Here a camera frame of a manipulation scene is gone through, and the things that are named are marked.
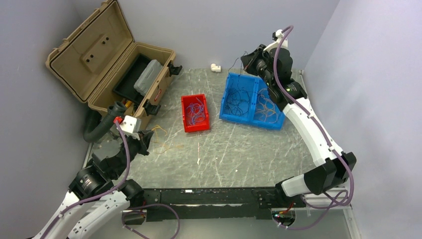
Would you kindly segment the white pipe elbow fitting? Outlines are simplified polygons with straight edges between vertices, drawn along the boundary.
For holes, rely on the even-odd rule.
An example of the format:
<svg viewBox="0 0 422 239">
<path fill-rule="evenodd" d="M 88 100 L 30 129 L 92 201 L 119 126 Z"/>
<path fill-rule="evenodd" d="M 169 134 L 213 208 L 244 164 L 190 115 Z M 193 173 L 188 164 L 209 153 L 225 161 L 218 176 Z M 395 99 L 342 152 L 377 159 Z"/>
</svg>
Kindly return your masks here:
<svg viewBox="0 0 422 239">
<path fill-rule="evenodd" d="M 212 63 L 210 65 L 210 69 L 211 69 L 212 72 L 215 72 L 215 73 L 220 73 L 221 72 L 221 66 L 220 65 L 217 65 L 215 63 Z"/>
</svg>

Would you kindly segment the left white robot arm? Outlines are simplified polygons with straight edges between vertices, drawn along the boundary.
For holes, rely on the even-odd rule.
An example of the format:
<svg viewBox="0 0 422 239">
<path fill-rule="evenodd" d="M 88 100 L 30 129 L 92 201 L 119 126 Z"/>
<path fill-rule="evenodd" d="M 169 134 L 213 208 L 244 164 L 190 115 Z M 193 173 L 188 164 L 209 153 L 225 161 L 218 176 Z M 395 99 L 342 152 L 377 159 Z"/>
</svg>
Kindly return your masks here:
<svg viewBox="0 0 422 239">
<path fill-rule="evenodd" d="M 148 156 L 153 132 L 142 130 L 139 139 L 125 137 L 124 143 L 111 141 L 106 149 L 92 154 L 69 185 L 64 200 L 36 239 L 88 239 L 112 217 L 145 204 L 144 190 L 133 179 L 114 184 L 136 155 Z"/>
</svg>

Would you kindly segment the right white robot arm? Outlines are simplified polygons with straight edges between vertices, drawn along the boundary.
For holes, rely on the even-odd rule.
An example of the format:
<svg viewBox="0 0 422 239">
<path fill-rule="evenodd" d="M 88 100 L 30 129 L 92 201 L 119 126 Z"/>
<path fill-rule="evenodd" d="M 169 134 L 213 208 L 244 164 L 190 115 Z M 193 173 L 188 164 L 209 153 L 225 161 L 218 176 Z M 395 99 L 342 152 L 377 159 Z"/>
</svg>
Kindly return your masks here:
<svg viewBox="0 0 422 239">
<path fill-rule="evenodd" d="M 260 45 L 241 57 L 244 70 L 260 77 L 266 84 L 270 99 L 295 126 L 315 165 L 306 173 L 276 184 L 276 204 L 285 207 L 294 196 L 319 195 L 346 181 L 353 190 L 355 155 L 344 152 L 315 115 L 306 91 L 292 78 L 293 60 L 289 51 L 285 48 L 266 51 L 264 48 Z"/>
</svg>

